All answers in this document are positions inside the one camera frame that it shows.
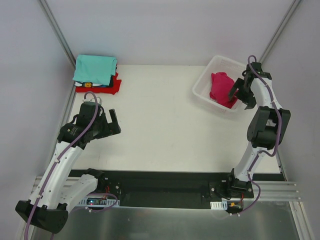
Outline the crimson pink t shirt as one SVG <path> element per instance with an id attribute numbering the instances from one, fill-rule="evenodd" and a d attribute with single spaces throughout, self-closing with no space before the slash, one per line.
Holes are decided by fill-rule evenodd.
<path id="1" fill-rule="evenodd" d="M 218 104 L 231 109 L 237 102 L 237 98 L 233 96 L 229 98 L 229 92 L 234 86 L 234 80 L 225 72 L 211 73 L 211 90 L 209 96 Z"/>

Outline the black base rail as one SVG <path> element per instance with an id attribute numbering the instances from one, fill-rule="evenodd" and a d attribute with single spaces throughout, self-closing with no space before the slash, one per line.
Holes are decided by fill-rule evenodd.
<path id="1" fill-rule="evenodd" d="M 234 173 L 98 171 L 72 170 L 69 176 L 92 174 L 97 190 L 90 196 L 90 207 L 116 200 L 120 207 L 209 209 L 211 204 L 235 199 L 235 213 L 243 210 L 245 199 L 257 201 L 252 180 L 238 180 Z"/>

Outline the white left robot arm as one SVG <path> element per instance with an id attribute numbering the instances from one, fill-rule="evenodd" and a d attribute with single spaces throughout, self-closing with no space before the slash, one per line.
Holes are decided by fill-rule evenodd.
<path id="1" fill-rule="evenodd" d="M 28 225 L 57 234 L 85 196 L 108 195 L 104 172 L 93 168 L 85 170 L 66 191 L 63 187 L 88 143 L 121 133 L 115 110 L 109 110 L 109 114 L 111 122 L 101 104 L 85 101 L 72 121 L 60 129 L 54 155 L 39 185 L 28 200 L 16 204 L 15 211 Z"/>

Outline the folded teal t shirt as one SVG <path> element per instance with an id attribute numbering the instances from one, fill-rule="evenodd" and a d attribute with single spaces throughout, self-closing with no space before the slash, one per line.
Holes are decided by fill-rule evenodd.
<path id="1" fill-rule="evenodd" d="M 109 86 L 112 76 L 116 75 L 117 63 L 115 57 L 79 54 L 75 62 L 73 80 Z"/>

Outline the folded dark printed t shirt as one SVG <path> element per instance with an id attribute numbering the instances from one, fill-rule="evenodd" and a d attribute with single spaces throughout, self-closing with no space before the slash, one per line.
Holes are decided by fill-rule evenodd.
<path id="1" fill-rule="evenodd" d="M 114 83 L 111 81 L 109 85 L 92 83 L 92 82 L 79 82 L 75 81 L 74 85 L 80 89 L 108 89 L 114 86 Z"/>

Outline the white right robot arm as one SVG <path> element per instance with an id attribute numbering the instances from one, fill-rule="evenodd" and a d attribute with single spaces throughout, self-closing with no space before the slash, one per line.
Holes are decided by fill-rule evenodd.
<path id="1" fill-rule="evenodd" d="M 228 96 L 237 97 L 247 109 L 257 110 L 247 129 L 248 145 L 240 162 L 214 191 L 227 200 L 254 196 L 251 190 L 255 170 L 264 156 L 276 155 L 291 118 L 291 112 L 275 96 L 271 74 L 263 71 L 260 62 L 249 61 L 242 76 Z"/>

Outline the white plastic basket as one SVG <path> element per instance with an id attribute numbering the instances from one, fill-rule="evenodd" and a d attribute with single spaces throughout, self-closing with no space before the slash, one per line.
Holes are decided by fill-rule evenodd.
<path id="1" fill-rule="evenodd" d="M 211 74 L 217 72 L 225 72 L 228 77 L 236 80 L 237 78 L 242 77 L 242 72 L 245 69 L 246 65 L 243 63 L 240 63 L 228 57 L 215 55 L 193 85 L 192 93 L 200 104 L 217 114 L 240 113 L 246 107 L 246 105 L 240 100 L 238 100 L 232 106 L 232 108 L 227 108 L 223 105 L 218 104 L 216 101 L 210 98 L 210 91 L 212 87 Z"/>

